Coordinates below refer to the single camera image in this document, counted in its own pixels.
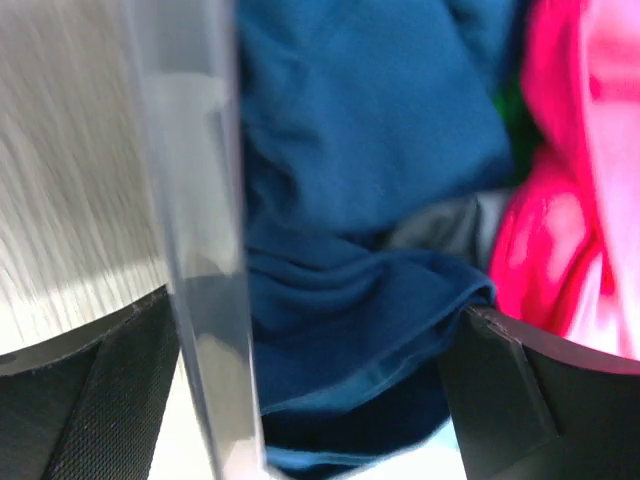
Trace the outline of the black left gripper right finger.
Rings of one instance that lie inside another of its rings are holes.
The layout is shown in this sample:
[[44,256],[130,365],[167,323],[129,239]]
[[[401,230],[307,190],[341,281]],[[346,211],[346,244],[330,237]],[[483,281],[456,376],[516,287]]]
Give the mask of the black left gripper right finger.
[[470,479],[639,477],[639,364],[469,307],[439,369]]

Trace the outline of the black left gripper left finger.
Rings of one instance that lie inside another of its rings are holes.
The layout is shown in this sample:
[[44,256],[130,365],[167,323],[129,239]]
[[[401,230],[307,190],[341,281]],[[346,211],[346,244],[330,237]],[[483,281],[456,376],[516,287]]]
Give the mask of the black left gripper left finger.
[[147,478],[178,351],[159,288],[2,355],[2,479]]

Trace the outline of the clear plastic bin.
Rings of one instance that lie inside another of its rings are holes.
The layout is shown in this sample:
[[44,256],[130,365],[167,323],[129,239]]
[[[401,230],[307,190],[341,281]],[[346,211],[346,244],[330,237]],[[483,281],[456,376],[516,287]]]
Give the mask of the clear plastic bin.
[[213,475],[268,471],[242,238],[233,5],[122,1],[173,319]]

